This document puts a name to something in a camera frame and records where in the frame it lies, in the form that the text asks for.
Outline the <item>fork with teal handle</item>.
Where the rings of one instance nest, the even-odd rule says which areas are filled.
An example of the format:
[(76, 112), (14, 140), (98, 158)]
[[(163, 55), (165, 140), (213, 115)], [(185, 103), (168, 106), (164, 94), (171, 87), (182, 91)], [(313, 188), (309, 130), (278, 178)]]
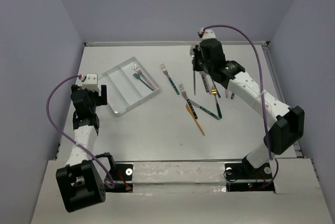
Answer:
[(162, 72), (164, 73), (164, 75), (165, 75), (165, 76), (167, 77), (167, 79), (169, 80), (169, 82), (170, 82), (170, 84), (172, 85), (172, 87), (174, 88), (176, 94), (179, 95), (180, 93), (179, 93), (179, 91), (178, 91), (176, 85), (174, 84), (173, 80), (171, 79), (171, 77), (170, 77), (170, 75), (169, 75), (169, 73), (168, 73), (168, 71), (167, 71), (167, 69), (166, 69), (165, 64), (160, 64), (160, 68), (161, 68)]

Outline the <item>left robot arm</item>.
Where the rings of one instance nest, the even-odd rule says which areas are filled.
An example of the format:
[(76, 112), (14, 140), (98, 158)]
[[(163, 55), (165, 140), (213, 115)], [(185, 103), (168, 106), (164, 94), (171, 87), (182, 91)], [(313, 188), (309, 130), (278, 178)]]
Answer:
[(55, 177), (67, 212), (103, 203), (105, 188), (115, 188), (113, 177), (115, 162), (101, 162), (93, 154), (93, 145), (98, 137), (99, 117), (96, 107), (107, 105), (107, 86), (101, 90), (88, 89), (84, 85), (72, 85), (71, 100), (75, 107), (73, 114), (74, 138), (64, 135), (74, 147), (65, 167), (57, 169)]

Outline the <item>long silver fork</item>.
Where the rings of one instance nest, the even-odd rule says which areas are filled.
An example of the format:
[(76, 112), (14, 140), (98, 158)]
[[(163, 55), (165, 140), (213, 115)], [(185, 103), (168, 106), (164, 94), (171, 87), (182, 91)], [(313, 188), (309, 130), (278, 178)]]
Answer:
[(194, 91), (194, 95), (196, 96), (196, 71), (194, 70), (195, 53), (194, 53), (193, 48), (191, 48), (190, 54), (191, 54), (191, 58), (192, 58), (192, 70), (193, 70), (193, 91)]

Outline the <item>gold fork teal handle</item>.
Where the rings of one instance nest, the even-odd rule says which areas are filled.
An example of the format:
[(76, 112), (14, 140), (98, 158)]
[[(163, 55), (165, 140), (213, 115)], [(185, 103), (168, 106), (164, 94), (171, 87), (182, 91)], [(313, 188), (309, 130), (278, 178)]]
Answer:
[(221, 119), (222, 118), (222, 113), (221, 113), (221, 109), (220, 109), (220, 106), (219, 106), (219, 103), (218, 103), (218, 99), (217, 99), (218, 98), (218, 91), (217, 91), (217, 89), (216, 89), (216, 87), (215, 87), (214, 84), (212, 85), (211, 93), (214, 95), (218, 117)]

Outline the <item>fork with pink handle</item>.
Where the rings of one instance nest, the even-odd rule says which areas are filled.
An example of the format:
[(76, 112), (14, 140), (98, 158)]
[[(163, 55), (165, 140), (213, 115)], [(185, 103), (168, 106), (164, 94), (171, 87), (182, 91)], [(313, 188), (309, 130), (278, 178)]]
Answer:
[(133, 69), (135, 71), (135, 73), (139, 74), (141, 76), (141, 78), (147, 83), (149, 84), (152, 89), (155, 91), (156, 90), (156, 87), (151, 83), (151, 81), (144, 75), (144, 73), (140, 70), (140, 68), (134, 64), (133, 65)]

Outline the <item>teal plastic fork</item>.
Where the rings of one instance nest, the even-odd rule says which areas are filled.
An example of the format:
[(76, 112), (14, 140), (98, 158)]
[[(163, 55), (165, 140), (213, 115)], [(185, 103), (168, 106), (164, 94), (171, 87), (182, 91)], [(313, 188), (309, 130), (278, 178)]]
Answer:
[(138, 79), (139, 81), (141, 81), (147, 88), (149, 88), (151, 91), (153, 91), (152, 87), (151, 87), (149, 84), (147, 84), (147, 83), (141, 78), (141, 76), (140, 76), (139, 74), (134, 73), (133, 76), (134, 76), (136, 79)]

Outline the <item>fork with black handle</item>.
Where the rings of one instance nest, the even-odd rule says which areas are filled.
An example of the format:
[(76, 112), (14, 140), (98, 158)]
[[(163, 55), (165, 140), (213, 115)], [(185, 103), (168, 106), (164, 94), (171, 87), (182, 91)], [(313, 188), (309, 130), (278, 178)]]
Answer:
[(180, 84), (178, 85), (178, 87), (179, 87), (179, 89), (180, 89), (180, 91), (181, 91), (181, 93), (182, 93), (182, 96), (183, 96), (183, 97), (185, 98), (185, 100), (187, 101), (187, 103), (188, 103), (188, 105), (189, 105), (189, 107), (190, 107), (190, 109), (191, 109), (191, 112), (192, 112), (194, 118), (195, 118), (195, 119), (198, 119), (197, 114), (195, 113), (195, 110), (194, 110), (194, 108), (193, 108), (193, 105), (192, 105), (190, 99), (189, 99), (188, 96), (187, 96), (187, 93), (186, 93), (186, 90), (185, 90), (185, 87), (184, 87), (183, 83), (180, 83)]

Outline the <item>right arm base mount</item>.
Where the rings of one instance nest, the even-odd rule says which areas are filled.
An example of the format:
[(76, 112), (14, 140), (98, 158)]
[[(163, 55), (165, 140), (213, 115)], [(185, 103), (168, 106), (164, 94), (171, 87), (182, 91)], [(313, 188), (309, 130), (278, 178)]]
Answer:
[(269, 163), (250, 172), (243, 170), (242, 163), (225, 163), (223, 176), (228, 192), (275, 192), (273, 182), (267, 186), (273, 178)]

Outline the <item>knife with teal handle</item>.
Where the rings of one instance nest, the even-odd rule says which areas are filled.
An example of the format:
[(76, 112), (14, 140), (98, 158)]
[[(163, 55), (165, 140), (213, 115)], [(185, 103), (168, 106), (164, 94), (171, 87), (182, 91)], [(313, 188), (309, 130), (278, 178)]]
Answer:
[(209, 114), (210, 116), (214, 117), (215, 119), (219, 120), (220, 118), (218, 117), (218, 115), (212, 113), (210, 110), (206, 109), (205, 107), (199, 105), (198, 103), (194, 102), (191, 99), (187, 99), (187, 102), (189, 102), (189, 104), (191, 104), (190, 108), (192, 109), (193, 106), (195, 106), (196, 108), (201, 109), (202, 111), (204, 111), (205, 113)]

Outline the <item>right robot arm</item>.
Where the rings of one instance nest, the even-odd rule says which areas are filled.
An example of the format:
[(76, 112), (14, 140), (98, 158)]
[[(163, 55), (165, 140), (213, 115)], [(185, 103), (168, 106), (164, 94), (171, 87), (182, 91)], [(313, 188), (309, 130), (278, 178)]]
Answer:
[(238, 62), (226, 60), (221, 43), (205, 39), (191, 47), (194, 71), (205, 72), (226, 90), (235, 93), (263, 119), (266, 134), (262, 144), (247, 154), (233, 174), (255, 177), (262, 165), (281, 155), (304, 134), (305, 112), (272, 96), (252, 79)]

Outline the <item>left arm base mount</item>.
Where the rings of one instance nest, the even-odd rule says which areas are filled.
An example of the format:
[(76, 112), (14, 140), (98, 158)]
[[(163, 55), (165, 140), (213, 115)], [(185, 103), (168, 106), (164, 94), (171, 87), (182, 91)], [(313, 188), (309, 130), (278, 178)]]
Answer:
[(112, 172), (115, 182), (113, 189), (105, 185), (107, 193), (132, 193), (133, 192), (133, 163), (116, 163), (116, 170)]

